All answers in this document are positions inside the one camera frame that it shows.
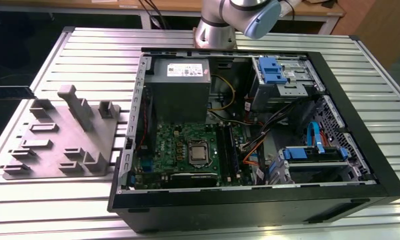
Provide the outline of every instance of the metal workbench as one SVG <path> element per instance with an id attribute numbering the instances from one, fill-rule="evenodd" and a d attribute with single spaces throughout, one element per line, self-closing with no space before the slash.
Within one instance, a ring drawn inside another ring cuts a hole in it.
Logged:
<path id="1" fill-rule="evenodd" d="M 237 34 L 240 49 L 321 52 L 372 136 L 400 178 L 400 88 L 361 42 L 346 36 L 269 34 L 250 40 Z M 90 104 L 112 100 L 122 108 L 113 148 L 124 144 L 140 47 L 193 47 L 190 31 L 68 28 L 60 35 L 30 88 L 54 104 L 61 84 L 73 84 Z M 10 159 L 33 117 L 22 100 L 0 137 L 0 165 Z M 118 151 L 112 153 L 116 162 Z M 400 239 L 400 200 L 361 210 L 328 224 L 285 225 L 137 235 L 106 212 L 113 167 L 104 177 L 10 180 L 0 169 L 0 239 Z"/>

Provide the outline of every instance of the cpu socket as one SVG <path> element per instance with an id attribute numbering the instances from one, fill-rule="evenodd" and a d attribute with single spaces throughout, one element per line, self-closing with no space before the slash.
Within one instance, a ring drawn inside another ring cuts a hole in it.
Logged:
<path id="1" fill-rule="evenodd" d="M 196 168 L 201 168 L 209 163 L 209 145 L 204 140 L 188 142 L 188 162 Z"/>

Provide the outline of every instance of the power supply label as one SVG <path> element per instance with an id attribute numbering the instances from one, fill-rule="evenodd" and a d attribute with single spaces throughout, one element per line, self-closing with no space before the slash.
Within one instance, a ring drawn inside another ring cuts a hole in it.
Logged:
<path id="1" fill-rule="evenodd" d="M 170 63 L 166 65 L 168 77 L 202 77 L 201 64 Z"/>

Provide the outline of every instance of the open computer tower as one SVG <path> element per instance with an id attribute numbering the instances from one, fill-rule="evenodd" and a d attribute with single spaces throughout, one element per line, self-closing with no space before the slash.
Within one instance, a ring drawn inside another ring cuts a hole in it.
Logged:
<path id="1" fill-rule="evenodd" d="M 332 222 L 400 198 L 318 52 L 141 51 L 108 202 L 136 232 Z"/>

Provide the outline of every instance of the ram slot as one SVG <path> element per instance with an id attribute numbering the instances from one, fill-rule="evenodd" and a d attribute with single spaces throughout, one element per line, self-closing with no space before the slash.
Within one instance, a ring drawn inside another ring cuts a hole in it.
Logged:
<path id="1" fill-rule="evenodd" d="M 236 139 L 233 136 L 233 127 L 225 126 L 224 127 L 224 132 L 225 132 L 225 136 L 228 136 L 228 141 L 226 144 L 228 146 L 228 156 L 229 156 L 229 161 L 230 161 L 230 167 L 229 167 L 229 173 L 232 177 L 237 176 L 237 172 L 238 172 L 238 154 L 237 154 L 237 148 L 236 148 Z"/>
<path id="2" fill-rule="evenodd" d="M 228 170 L 229 156 L 228 156 L 226 145 L 225 145 L 224 127 L 216 125 L 214 131 L 216 131 L 216 146 L 217 146 L 217 156 L 218 156 L 220 177 L 222 182 L 226 182 L 229 178 L 229 170 Z"/>
<path id="3" fill-rule="evenodd" d="M 216 145 L 218 154 L 220 176 L 224 182 L 236 179 L 238 163 L 237 152 L 234 152 L 234 142 L 230 126 L 216 127 Z"/>

